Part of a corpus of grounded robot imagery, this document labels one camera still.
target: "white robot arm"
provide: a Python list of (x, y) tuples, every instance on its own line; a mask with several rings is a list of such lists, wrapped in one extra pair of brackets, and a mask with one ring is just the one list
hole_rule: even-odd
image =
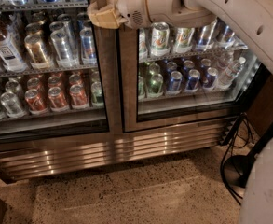
[(273, 74), (273, 0), (118, 0), (116, 10), (135, 29), (159, 21), (199, 27), (218, 16)]

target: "speckled floor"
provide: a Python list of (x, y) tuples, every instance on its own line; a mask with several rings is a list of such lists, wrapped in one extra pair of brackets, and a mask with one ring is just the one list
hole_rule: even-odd
[(237, 223), (239, 206), (219, 173), (224, 152), (211, 147), (12, 185), (0, 180), (3, 223)]

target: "terrazzo floor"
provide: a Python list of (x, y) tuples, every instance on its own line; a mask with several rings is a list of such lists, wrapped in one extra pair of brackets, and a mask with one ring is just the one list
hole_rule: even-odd
[(219, 173), (224, 153), (211, 147), (11, 185), (0, 180), (3, 223), (237, 223), (239, 205)]

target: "refrigerator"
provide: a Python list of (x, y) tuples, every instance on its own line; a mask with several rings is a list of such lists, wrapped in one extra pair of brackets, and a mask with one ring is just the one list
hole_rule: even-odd
[[(0, 11), (20, 12), (29, 23), (34, 11), (46, 12), (53, 21), (55, 13), (61, 9), (72, 18), (81, 54), (77, 15), (86, 12), (87, 6), (88, 1), (37, 3), (32, 0), (24, 5), (0, 5)], [(172, 47), (176, 28), (170, 27), (168, 53), (154, 56), (150, 47), (151, 28), (143, 31), (121, 26), (118, 30), (106, 30), (90, 26), (89, 29), (94, 37), (95, 62), (84, 63), (79, 56), (79, 64), (70, 67), (58, 64), (41, 70), (31, 67), (18, 73), (0, 73), (4, 92), (10, 79), (22, 77), (27, 82), (30, 76), (40, 74), (45, 78), (43, 82), (48, 91), (52, 73), (63, 72), (62, 82), (69, 104), (67, 110), (54, 110), (48, 102), (47, 113), (33, 114), (23, 99), (27, 114), (17, 118), (10, 117), (2, 107), (6, 114), (0, 119), (0, 178), (5, 182), (224, 145), (228, 132), (237, 125), (238, 116), (250, 107), (269, 76), (240, 40), (227, 49), (191, 49), (176, 53)], [(147, 46), (144, 56), (139, 53), (142, 32)], [(219, 55), (228, 51), (233, 52), (235, 59), (245, 58), (242, 70), (229, 87), (207, 90), (199, 82), (196, 91), (185, 92), (187, 81), (183, 78), (178, 92), (167, 92), (167, 63), (175, 62), (177, 71), (182, 73), (185, 60), (199, 66), (202, 58), (215, 62)], [(152, 63), (158, 64), (163, 77), (157, 95), (148, 91), (148, 67)], [(100, 74), (97, 82), (102, 84), (99, 105), (91, 90), (92, 74), (96, 70)], [(89, 105), (81, 109), (75, 108), (69, 92), (69, 77), (76, 71), (83, 79), (89, 98)], [(139, 89), (140, 77), (143, 91)], [(27, 91), (25, 82), (22, 86)]]

